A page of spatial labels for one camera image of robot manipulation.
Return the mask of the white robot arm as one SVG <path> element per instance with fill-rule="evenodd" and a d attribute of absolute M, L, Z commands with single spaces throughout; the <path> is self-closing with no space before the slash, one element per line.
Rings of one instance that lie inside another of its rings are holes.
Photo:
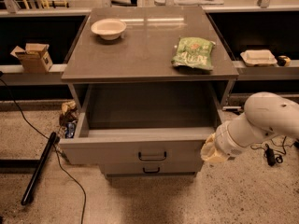
<path fill-rule="evenodd" d="M 299 104 L 271 92 L 252 94 L 238 117 L 225 121 L 201 148 L 203 161 L 228 161 L 279 135 L 299 139 Z"/>

